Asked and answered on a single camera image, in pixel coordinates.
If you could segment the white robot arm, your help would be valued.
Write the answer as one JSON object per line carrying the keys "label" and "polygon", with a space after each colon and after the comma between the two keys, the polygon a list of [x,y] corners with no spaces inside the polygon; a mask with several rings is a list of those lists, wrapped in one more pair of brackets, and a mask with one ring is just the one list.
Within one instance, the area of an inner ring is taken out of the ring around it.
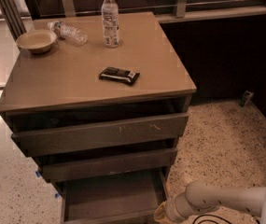
{"label": "white robot arm", "polygon": [[185,191],[169,197],[154,213],[159,224],[181,224],[190,216],[217,210],[224,206],[260,218],[266,224],[266,187],[222,188],[193,181]]}

